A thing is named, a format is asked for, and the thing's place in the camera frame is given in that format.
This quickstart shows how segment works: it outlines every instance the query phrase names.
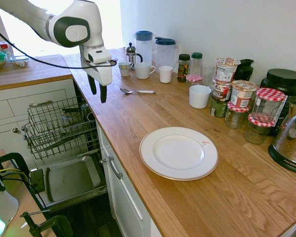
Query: wire rack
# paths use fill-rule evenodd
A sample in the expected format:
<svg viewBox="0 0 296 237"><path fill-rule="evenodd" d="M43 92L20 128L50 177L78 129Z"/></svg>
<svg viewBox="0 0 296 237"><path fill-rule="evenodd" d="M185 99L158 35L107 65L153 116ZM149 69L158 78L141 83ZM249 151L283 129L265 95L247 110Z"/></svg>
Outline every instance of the wire rack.
<svg viewBox="0 0 296 237"><path fill-rule="evenodd" d="M98 149L95 120L87 119L90 112L81 97L29 108L24 140L34 158L43 159L68 151L79 155Z"/></svg>

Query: stacked plates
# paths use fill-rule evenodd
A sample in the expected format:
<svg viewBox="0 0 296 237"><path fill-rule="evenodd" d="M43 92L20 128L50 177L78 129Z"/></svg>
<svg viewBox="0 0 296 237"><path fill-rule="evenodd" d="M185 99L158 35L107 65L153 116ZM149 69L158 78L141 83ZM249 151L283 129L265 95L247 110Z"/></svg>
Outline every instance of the stacked plates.
<svg viewBox="0 0 296 237"><path fill-rule="evenodd" d="M195 180L216 168L218 153L202 133L184 127L166 127L149 133L140 144L144 164L173 180Z"/></svg>

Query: white wall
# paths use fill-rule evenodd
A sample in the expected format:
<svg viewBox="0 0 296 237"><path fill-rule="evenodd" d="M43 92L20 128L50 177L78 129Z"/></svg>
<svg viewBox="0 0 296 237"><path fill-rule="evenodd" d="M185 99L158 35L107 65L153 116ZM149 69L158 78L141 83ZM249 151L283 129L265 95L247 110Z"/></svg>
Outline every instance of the white wall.
<svg viewBox="0 0 296 237"><path fill-rule="evenodd" d="M296 71L296 0L121 0L121 19L125 46L147 30L204 62L253 59L257 84L269 69Z"/></svg>

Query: blue lid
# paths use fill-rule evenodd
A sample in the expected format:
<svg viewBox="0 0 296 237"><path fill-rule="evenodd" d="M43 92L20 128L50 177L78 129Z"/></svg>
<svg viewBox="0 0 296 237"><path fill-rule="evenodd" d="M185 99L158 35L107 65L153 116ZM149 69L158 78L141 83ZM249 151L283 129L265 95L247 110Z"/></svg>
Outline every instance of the blue lid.
<svg viewBox="0 0 296 237"><path fill-rule="evenodd" d="M174 39L165 39L161 37L156 37L156 44L162 44L162 45L173 45L176 44Z"/></svg>
<svg viewBox="0 0 296 237"><path fill-rule="evenodd" d="M135 33L135 40L139 40L139 41L152 40L152 32L150 32L150 31L137 31Z"/></svg>

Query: red and white gingham lid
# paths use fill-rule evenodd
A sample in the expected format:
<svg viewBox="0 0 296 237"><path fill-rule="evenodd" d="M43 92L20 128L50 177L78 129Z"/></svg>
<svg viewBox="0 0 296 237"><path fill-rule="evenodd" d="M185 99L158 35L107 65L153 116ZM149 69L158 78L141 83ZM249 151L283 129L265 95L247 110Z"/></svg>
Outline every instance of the red and white gingham lid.
<svg viewBox="0 0 296 237"><path fill-rule="evenodd" d="M272 88L260 88L257 90L257 96L263 100L268 101L283 101L285 99L285 94L279 90Z"/></svg>
<svg viewBox="0 0 296 237"><path fill-rule="evenodd" d="M198 82L201 81L203 78L200 75L195 75L195 74L191 74L191 75L187 75L186 76L186 80L191 81L191 82Z"/></svg>
<svg viewBox="0 0 296 237"><path fill-rule="evenodd" d="M247 112L250 110L250 107L236 107L235 105L232 104L231 101L229 101L227 103L228 108L230 108L231 110L235 111L235 112Z"/></svg>
<svg viewBox="0 0 296 237"><path fill-rule="evenodd" d="M255 118L252 117L251 114L249 114L248 116L248 120L253 123L254 125L260 126L260 127L271 127L275 124L275 120L273 120L272 122L261 122Z"/></svg>

